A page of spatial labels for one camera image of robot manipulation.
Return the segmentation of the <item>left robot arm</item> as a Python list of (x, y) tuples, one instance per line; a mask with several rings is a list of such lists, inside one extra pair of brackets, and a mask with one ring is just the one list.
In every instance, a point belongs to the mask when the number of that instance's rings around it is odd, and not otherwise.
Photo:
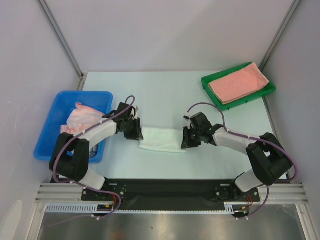
[(123, 133), (127, 140), (144, 139), (136, 106), (121, 102), (117, 110), (99, 117), (94, 125), (75, 134), (61, 133), (49, 162), (54, 180), (57, 182), (58, 176), (63, 176), (92, 189), (97, 199), (107, 199), (111, 190), (110, 181), (89, 169), (90, 151), (118, 133)]

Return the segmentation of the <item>pale pink towel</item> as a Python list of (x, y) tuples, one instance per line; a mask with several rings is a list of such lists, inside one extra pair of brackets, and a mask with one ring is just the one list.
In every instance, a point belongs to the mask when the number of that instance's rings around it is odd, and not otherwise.
[(85, 131), (96, 124), (103, 115), (104, 114), (102, 112), (77, 102), (75, 104), (75, 109), (66, 120), (66, 124), (61, 125), (60, 133), (74, 135)]

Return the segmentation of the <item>light blue towel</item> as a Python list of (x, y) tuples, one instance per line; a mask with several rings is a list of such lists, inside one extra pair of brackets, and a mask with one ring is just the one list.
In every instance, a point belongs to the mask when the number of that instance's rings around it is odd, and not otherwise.
[(143, 150), (163, 153), (185, 153), (181, 148), (183, 131), (168, 128), (143, 127), (143, 140), (139, 141), (139, 148)]

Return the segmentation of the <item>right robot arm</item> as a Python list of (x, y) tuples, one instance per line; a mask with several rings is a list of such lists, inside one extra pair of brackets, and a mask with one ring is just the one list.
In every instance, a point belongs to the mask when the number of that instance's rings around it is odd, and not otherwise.
[(248, 157), (251, 169), (236, 177), (230, 188), (230, 195), (236, 201), (242, 201), (253, 188), (273, 185), (293, 167), (292, 160), (278, 139), (269, 132), (262, 136), (232, 132), (222, 124), (212, 125), (202, 112), (183, 118), (188, 121), (188, 125), (183, 128), (183, 150), (204, 143), (225, 147)]

